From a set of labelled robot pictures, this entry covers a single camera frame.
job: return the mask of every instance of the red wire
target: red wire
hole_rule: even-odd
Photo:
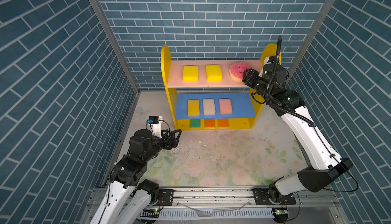
[[[163,209],[163,207],[164,207],[164,199],[163,199],[163,196],[161,196],[161,202],[162,202],[162,207],[161,207],[161,209]]]

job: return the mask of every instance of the black cable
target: black cable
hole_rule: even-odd
[[[297,195],[297,198],[299,199],[299,211],[297,212],[297,214],[296,214],[295,217],[293,217],[292,219],[286,220],[285,222],[287,222],[287,221],[292,221],[292,220],[296,219],[296,217],[297,217],[297,216],[299,215],[299,213],[300,213],[301,201],[300,201],[299,194],[296,193],[296,195]]]
[[[271,88],[273,88],[272,83],[273,83],[274,77],[276,76],[276,73],[277,73],[278,64],[280,63],[281,43],[282,43],[282,37],[279,36],[278,41],[277,41],[277,49],[276,49],[276,61],[274,62],[273,71],[272,71],[272,73],[269,77],[269,81],[267,82],[267,85],[266,85],[265,100],[267,101],[267,103],[270,105],[271,108],[280,110],[280,111],[285,112],[287,114],[291,114],[299,119],[302,119],[303,121],[307,122],[309,126],[316,126],[315,123],[313,121],[311,121],[310,119],[308,119],[300,114],[297,114],[295,112],[292,112],[288,109],[284,109],[281,106],[278,106],[271,99],[270,92],[271,92]]]
[[[165,120],[154,120],[154,121],[152,121],[151,123],[149,123],[149,126],[150,126],[151,129],[152,129],[151,124],[154,123],[155,121],[162,121],[162,122],[164,122],[165,124],[167,124],[167,126],[169,127],[169,134],[171,133],[171,128],[170,128],[169,124],[168,124]]]
[[[323,143],[323,146],[327,149],[328,153],[330,154],[331,157],[334,158],[334,160],[336,162],[339,163],[339,161],[334,157],[335,154],[331,153],[329,148],[326,146],[326,144],[323,142],[322,138],[320,137],[319,133],[317,132],[316,128],[314,128],[318,138],[320,139],[320,141]],[[340,164],[341,167],[349,174],[349,176],[351,176],[351,178],[353,178],[353,180],[356,182],[356,185],[357,187],[354,189],[354,190],[346,190],[346,191],[339,191],[339,190],[333,190],[333,189],[329,189],[329,188],[323,188],[324,190],[329,190],[329,191],[332,191],[332,192],[338,192],[338,193],[351,193],[351,192],[354,192],[354,191],[357,191],[359,189],[359,183],[357,182],[357,180],[350,174],[350,172],[348,171],[348,169],[346,169],[342,164]]]
[[[256,100],[255,98],[254,98],[254,94],[253,93],[251,93],[251,97],[253,98],[253,100],[255,101],[255,102],[257,102],[258,104],[264,104],[264,103],[266,103],[266,100],[264,99],[264,101],[261,103],[261,102],[259,102],[258,100]]]
[[[106,200],[106,204],[109,203],[110,185],[111,185],[111,174],[113,173],[113,170],[114,170],[114,168],[113,168],[113,169],[110,171],[110,173],[109,173],[109,188],[107,189],[107,200]],[[104,214],[104,211],[106,210],[106,207],[107,207],[107,206],[104,207],[103,212],[102,212],[102,215],[101,215],[100,218],[99,218],[98,224],[100,224],[100,222],[101,222],[101,220],[102,220],[102,217],[103,217],[103,214]]]

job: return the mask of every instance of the green sponge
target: green sponge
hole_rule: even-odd
[[[190,128],[201,128],[201,119],[190,120]]]

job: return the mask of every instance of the pink shelf board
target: pink shelf board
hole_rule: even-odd
[[[238,82],[230,77],[230,66],[235,62],[246,62],[251,68],[261,71],[262,63],[259,60],[186,60],[186,61],[171,61],[169,88],[207,88],[207,87],[245,87],[243,82]],[[183,81],[183,67],[186,65],[198,66],[198,81]],[[220,65],[222,72],[221,81],[207,81],[206,66]]]

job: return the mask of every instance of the yellow sponge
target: yellow sponge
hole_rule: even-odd
[[[184,66],[183,81],[198,81],[198,66]]]
[[[187,101],[187,115],[188,116],[199,116],[199,100],[188,100]]]
[[[208,81],[221,81],[222,73],[220,65],[207,65],[206,77]]]

